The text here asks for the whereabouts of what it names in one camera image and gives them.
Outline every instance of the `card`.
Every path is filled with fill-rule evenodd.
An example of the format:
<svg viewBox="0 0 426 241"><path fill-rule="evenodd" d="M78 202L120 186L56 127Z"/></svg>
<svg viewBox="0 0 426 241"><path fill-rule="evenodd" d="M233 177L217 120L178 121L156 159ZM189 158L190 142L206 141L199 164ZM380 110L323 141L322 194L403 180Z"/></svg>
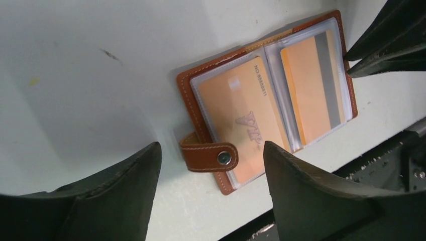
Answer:
<svg viewBox="0 0 426 241"><path fill-rule="evenodd" d="M281 50L297 128L307 145L345 122L331 30Z"/></svg>
<svg viewBox="0 0 426 241"><path fill-rule="evenodd" d="M261 57L200 83L198 91L213 136L238 149L239 163L232 170L238 183L264 172L265 141L290 150Z"/></svg>

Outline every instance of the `clear plastic pocket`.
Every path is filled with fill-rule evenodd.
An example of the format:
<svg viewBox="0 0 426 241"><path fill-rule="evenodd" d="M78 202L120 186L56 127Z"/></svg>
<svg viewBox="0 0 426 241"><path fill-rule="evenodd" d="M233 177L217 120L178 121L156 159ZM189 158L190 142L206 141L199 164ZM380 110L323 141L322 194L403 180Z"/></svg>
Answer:
<svg viewBox="0 0 426 241"><path fill-rule="evenodd" d="M230 142L239 164L234 189L264 173L263 146L290 152L311 145L352 119L335 19L250 52L190 81L214 142Z"/></svg>

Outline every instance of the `metal snap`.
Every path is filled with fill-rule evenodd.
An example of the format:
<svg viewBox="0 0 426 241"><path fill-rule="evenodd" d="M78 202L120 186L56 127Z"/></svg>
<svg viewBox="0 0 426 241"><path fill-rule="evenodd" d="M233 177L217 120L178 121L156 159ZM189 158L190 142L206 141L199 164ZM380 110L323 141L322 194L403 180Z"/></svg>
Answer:
<svg viewBox="0 0 426 241"><path fill-rule="evenodd" d="M220 152L218 155L218 162L221 165L227 165L229 162L231 162L232 156L229 152L223 151Z"/></svg>

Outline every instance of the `wallet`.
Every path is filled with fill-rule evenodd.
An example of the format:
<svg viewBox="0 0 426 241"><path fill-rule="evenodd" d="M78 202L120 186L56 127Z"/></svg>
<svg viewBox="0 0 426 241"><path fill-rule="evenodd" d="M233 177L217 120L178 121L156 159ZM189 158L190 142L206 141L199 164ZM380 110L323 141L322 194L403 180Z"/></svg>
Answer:
<svg viewBox="0 0 426 241"><path fill-rule="evenodd" d="M336 10L178 74L195 127L180 141L188 170L228 195L264 174L265 141L295 153L355 118L345 53Z"/></svg>

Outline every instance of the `white table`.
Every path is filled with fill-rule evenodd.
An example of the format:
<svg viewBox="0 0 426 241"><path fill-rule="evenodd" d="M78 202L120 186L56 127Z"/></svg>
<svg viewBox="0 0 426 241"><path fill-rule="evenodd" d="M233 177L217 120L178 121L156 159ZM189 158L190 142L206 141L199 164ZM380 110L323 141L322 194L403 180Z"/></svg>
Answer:
<svg viewBox="0 0 426 241"><path fill-rule="evenodd" d="M116 2L0 3L0 192L51 191L159 141L147 240L208 241L272 203L265 176L223 196L212 175L187 171L177 140L193 127L176 74L335 8L352 46L385 0ZM426 115L425 73L360 78L354 87L359 116L300 158L334 171Z"/></svg>

